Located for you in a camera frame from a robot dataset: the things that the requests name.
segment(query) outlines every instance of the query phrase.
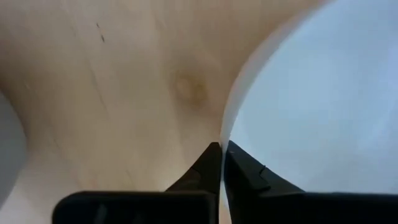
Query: white surface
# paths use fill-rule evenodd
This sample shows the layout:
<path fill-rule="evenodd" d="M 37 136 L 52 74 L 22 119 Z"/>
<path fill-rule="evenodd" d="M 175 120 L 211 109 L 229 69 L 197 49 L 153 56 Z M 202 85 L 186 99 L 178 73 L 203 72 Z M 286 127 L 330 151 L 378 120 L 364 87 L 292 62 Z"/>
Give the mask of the white surface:
<path fill-rule="evenodd" d="M 11 193 L 25 161 L 24 131 L 13 108 L 0 92 L 0 208 Z"/>
<path fill-rule="evenodd" d="M 398 193 L 398 1 L 340 0 L 259 72 L 231 140 L 308 191 Z"/>

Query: wood knot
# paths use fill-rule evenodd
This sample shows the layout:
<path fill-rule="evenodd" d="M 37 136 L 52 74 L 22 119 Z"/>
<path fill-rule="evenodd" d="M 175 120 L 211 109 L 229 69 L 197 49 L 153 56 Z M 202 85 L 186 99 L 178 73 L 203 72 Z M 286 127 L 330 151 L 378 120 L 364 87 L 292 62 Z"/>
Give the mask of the wood knot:
<path fill-rule="evenodd" d="M 177 99 L 192 108 L 202 107 L 207 100 L 205 82 L 197 75 L 177 72 L 174 78 L 174 89 Z"/>

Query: light wood surface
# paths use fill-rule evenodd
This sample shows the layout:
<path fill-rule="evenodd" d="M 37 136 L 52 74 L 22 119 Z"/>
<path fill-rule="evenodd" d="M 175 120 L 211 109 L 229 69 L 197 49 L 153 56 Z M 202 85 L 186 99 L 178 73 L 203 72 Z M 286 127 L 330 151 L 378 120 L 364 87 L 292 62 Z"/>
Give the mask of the light wood surface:
<path fill-rule="evenodd" d="M 0 223 L 81 189 L 164 190 L 218 141 L 239 69 L 320 0 L 2 0 L 0 89 L 29 160 Z"/>

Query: wooden board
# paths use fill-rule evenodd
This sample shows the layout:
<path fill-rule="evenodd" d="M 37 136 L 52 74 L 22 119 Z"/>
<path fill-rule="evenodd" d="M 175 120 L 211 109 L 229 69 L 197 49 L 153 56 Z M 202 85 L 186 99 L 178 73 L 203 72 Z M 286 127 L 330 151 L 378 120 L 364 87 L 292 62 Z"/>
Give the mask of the wooden board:
<path fill-rule="evenodd" d="M 166 189 L 219 140 L 250 53 L 319 1 L 1 1 L 0 89 L 29 160 L 0 223 L 49 223 L 81 189 Z"/>

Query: wood grain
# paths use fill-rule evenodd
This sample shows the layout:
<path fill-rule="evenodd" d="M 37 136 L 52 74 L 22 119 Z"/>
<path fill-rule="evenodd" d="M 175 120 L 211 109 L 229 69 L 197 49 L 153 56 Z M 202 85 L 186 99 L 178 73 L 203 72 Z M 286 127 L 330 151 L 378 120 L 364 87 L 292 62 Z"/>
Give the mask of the wood grain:
<path fill-rule="evenodd" d="M 30 157 L 0 223 L 49 223 L 76 190 L 166 189 L 219 140 L 249 54 L 319 1 L 2 0 L 0 88 Z"/>

